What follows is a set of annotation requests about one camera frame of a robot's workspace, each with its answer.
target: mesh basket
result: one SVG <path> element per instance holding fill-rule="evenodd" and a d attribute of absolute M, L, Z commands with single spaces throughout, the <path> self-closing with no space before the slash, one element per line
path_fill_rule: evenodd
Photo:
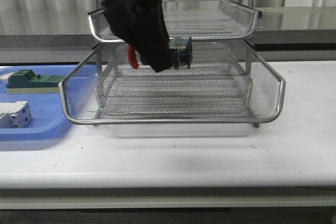
<path fill-rule="evenodd" d="M 239 39 L 252 35 L 258 12 L 228 0 L 164 0 L 164 20 L 171 38 Z M 102 10 L 89 15 L 91 33 L 100 42 L 121 42 Z"/>
<path fill-rule="evenodd" d="M 190 70 L 132 69 L 127 45 L 100 45 L 59 84 L 77 124 L 265 123 L 280 113 L 285 82 L 243 40 L 193 43 Z"/>

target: white block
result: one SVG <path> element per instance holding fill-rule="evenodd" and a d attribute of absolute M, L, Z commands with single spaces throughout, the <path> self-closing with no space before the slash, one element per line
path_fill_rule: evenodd
<path fill-rule="evenodd" d="M 27 101 L 0 103 L 0 113 L 8 114 L 12 128 L 25 128 L 32 119 Z"/>

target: metal tray frame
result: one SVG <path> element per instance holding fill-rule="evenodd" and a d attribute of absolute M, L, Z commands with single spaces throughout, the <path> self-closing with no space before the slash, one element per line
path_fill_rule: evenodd
<path fill-rule="evenodd" d="M 279 88 L 278 88 L 278 94 L 277 94 L 277 105 L 276 105 L 276 111 L 272 116 L 269 116 L 267 118 L 188 118 L 188 119 L 100 119 L 99 118 L 99 111 L 97 111 L 97 118 L 96 119 L 88 119 L 88 120 L 81 120 L 71 117 L 69 113 L 68 108 L 68 101 L 66 98 L 66 84 L 69 79 L 71 79 L 72 76 L 74 76 L 84 65 L 87 63 L 92 63 L 93 56 L 96 56 L 97 63 L 97 71 L 98 73 L 101 73 L 102 71 L 102 59 L 100 50 L 105 46 L 104 44 L 99 44 L 97 48 L 90 53 L 79 65 L 76 66 L 76 68 L 66 75 L 61 82 L 59 83 L 59 92 L 60 92 L 60 98 L 61 98 L 61 104 L 62 109 L 67 117 L 68 120 L 70 120 L 74 124 L 153 124 L 153 123 L 253 123 L 255 127 L 259 126 L 259 123 L 267 123 L 275 120 L 281 110 L 282 110 L 282 104 L 284 101 L 284 95 L 285 95 L 285 80 L 283 77 L 278 74 L 268 63 L 266 63 L 262 57 L 258 56 L 254 50 L 251 49 L 250 45 L 246 43 L 243 40 L 240 40 L 241 43 L 246 47 L 246 49 L 255 57 L 255 59 L 258 60 L 258 62 L 261 63 L 261 65 L 267 69 L 275 78 L 279 81 Z M 251 70 L 251 64 L 252 59 L 249 60 L 249 57 L 247 57 L 247 60 L 245 62 L 246 64 L 246 71 Z M 239 64 L 234 64 L 235 68 L 241 68 Z"/>
<path fill-rule="evenodd" d="M 188 9 L 184 10 L 183 8 L 176 7 L 175 10 L 179 10 L 179 14 L 173 14 L 173 17 L 176 18 L 168 18 L 169 14 L 171 14 L 171 9 L 169 5 L 197 5 L 197 4 L 215 4 L 215 2 L 219 3 L 218 9 L 210 9 L 206 12 L 201 12 L 201 9 Z M 163 11 L 165 15 L 165 22 L 168 29 L 168 33 L 170 37 L 189 37 L 192 36 L 193 40 L 210 40 L 210 39 L 243 39 L 251 36 L 256 29 L 256 21 L 258 19 L 258 11 L 244 6 L 238 3 L 235 3 L 230 0 L 163 0 Z M 190 25 L 189 19 L 189 11 L 193 11 L 192 13 L 196 15 L 196 18 L 192 20 L 192 24 Z M 217 11 L 221 14 L 218 14 L 216 17 L 212 17 L 212 12 Z M 213 27 L 208 27 L 204 25 L 202 29 L 197 30 L 195 29 L 195 24 L 198 23 L 199 26 L 202 26 L 205 20 L 213 18 L 214 22 L 217 22 L 219 25 L 216 27 L 218 29 L 216 35 L 211 35 L 210 33 L 214 32 Z M 184 29 L 187 29 L 188 33 L 187 36 L 185 33 L 176 33 L 170 29 L 170 25 L 173 27 L 182 24 Z M 101 43 L 116 43 L 116 42 L 123 42 L 122 39 L 117 38 L 112 34 L 109 30 L 109 25 L 106 22 L 103 16 L 103 10 L 98 9 L 96 11 L 89 13 L 89 25 L 90 30 L 94 38 L 101 42 Z M 240 30 L 233 31 L 237 27 L 240 27 Z M 101 32 L 107 31 L 104 36 L 101 35 Z"/>

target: white table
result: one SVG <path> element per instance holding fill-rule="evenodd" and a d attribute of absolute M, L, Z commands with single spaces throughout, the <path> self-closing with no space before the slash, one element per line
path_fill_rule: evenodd
<path fill-rule="evenodd" d="M 62 139 L 0 142 L 0 188 L 336 186 L 336 61 L 271 65 L 286 80 L 284 108 L 278 119 L 258 129 L 250 124 L 73 125 Z M 113 195 L 116 189 L 109 190 Z M 335 193 L 323 195 L 329 197 L 327 205 L 336 205 Z M 3 202 L 12 196 L 4 194 Z"/>

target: green block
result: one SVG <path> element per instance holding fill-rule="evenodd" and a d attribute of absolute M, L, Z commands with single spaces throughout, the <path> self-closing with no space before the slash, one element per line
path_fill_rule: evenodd
<path fill-rule="evenodd" d="M 12 74 L 8 78 L 7 91 L 10 93 L 11 89 L 25 89 L 26 91 L 23 93 L 27 93 L 27 89 L 30 88 L 36 90 L 41 90 L 41 88 L 57 88 L 58 83 L 62 78 L 63 76 L 42 76 L 40 74 L 35 74 L 31 69 L 23 69 Z"/>

